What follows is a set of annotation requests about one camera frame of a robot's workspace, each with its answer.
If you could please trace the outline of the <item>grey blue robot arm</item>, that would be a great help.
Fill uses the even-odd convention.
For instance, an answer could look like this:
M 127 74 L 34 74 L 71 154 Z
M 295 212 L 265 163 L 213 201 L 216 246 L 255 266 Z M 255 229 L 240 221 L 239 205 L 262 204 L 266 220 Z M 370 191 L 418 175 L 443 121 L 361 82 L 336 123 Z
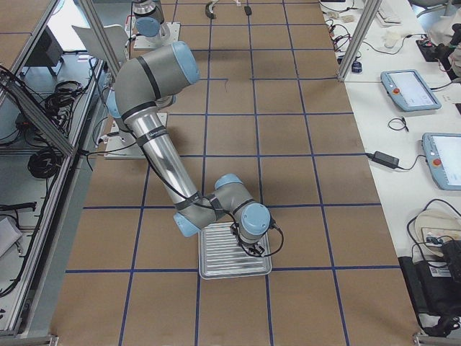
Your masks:
M 157 112 L 200 78 L 196 60 L 182 41 L 126 61 L 115 79 L 115 103 L 122 123 L 134 137 L 176 208 L 174 220 L 185 237 L 199 233 L 223 216 L 233 219 L 232 235 L 251 257 L 264 257 L 259 240 L 275 228 L 266 206 L 258 203 L 235 174 L 226 174 L 215 190 L 196 188 Z

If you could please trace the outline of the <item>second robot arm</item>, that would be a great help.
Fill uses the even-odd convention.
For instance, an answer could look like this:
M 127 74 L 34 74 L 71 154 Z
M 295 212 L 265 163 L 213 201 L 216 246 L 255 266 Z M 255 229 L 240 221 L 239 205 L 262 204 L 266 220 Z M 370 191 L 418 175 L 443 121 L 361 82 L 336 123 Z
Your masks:
M 159 38 L 162 40 L 170 37 L 170 29 L 165 22 L 160 1 L 133 1 L 133 14 L 135 16 L 136 29 L 142 36 L 148 39 Z

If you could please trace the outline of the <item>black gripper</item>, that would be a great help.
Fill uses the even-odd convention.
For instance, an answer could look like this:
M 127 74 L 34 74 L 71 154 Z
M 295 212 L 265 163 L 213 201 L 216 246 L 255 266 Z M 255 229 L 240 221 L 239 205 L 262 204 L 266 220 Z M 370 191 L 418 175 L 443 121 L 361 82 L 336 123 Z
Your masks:
M 265 248 L 259 244 L 259 240 L 257 239 L 255 242 L 248 242 L 241 238 L 240 236 L 237 237 L 237 242 L 240 248 L 250 257 L 265 257 Z

